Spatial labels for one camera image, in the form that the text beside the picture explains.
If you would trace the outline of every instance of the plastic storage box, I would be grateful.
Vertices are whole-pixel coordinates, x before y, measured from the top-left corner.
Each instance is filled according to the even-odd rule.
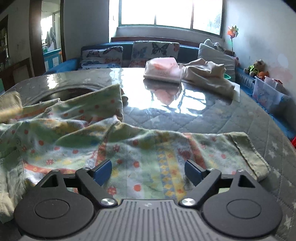
[[[258,78],[255,81],[253,98],[269,113],[275,115],[280,115],[290,100],[290,96],[277,91]]]

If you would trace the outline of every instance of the quilted bedspread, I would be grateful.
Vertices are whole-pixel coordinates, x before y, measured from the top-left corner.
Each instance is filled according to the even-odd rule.
[[[164,88],[146,83],[143,73],[141,68],[72,71],[25,80],[10,91],[18,91],[23,104],[30,105],[49,91],[73,86],[96,90],[120,83],[128,97],[123,109],[125,123],[191,133],[247,133],[271,167],[261,184],[283,211],[276,237],[296,240],[296,152],[270,116],[243,91],[238,103],[189,84]]]
[[[147,129],[215,134],[232,131],[247,133],[271,167],[271,174],[261,184],[274,195],[283,210],[283,219],[276,236],[279,240],[295,240],[296,152],[290,141],[269,115],[243,91],[240,92],[238,103],[190,85],[183,88],[185,90],[180,93],[181,97],[170,105],[161,104],[156,99],[151,100],[150,108],[145,108],[142,102],[137,104],[136,99],[126,93],[132,104],[124,107],[123,121]]]

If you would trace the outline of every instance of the crumpled fabric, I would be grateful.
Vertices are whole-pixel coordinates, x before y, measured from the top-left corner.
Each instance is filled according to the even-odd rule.
[[[230,99],[233,98],[234,85],[224,79],[226,71],[224,64],[216,64],[199,58],[187,64],[180,64],[180,67],[185,68],[183,81],[185,80],[190,84],[211,90]]]
[[[0,124],[0,221],[13,218],[22,196],[52,169],[74,173],[112,161],[103,188],[115,199],[181,199],[192,184],[184,163],[225,174],[245,169],[261,180],[270,171],[245,133],[194,134],[147,130],[121,122],[119,84],[64,102],[23,108]]]

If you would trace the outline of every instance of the silver bolt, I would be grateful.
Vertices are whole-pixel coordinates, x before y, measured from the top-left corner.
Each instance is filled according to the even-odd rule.
[[[103,198],[101,200],[101,204],[103,206],[112,206],[116,203],[116,201],[113,198]]]
[[[196,204],[196,201],[193,198],[184,198],[180,201],[183,206],[191,207]]]

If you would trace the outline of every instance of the circular cover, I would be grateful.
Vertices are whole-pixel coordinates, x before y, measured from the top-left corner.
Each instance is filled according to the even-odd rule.
[[[86,197],[63,188],[38,188],[19,202],[14,219],[28,236],[55,239],[76,233],[94,215]]]
[[[215,230],[231,237],[268,235],[281,221],[281,208],[268,193],[254,194],[236,190],[214,195],[204,203],[202,216]]]

